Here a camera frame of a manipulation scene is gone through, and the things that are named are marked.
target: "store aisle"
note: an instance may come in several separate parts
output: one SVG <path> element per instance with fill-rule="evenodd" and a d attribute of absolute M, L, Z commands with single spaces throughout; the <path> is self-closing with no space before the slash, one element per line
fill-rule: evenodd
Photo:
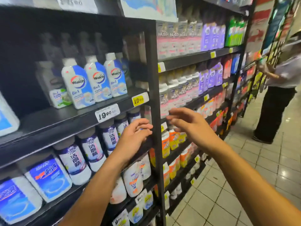
<path fill-rule="evenodd" d="M 249 105 L 225 141 L 276 190 L 301 210 L 301 87 L 284 112 L 272 145 L 251 139 L 265 92 Z M 167 226 L 252 226 L 234 192 L 212 159 L 167 219 Z"/>

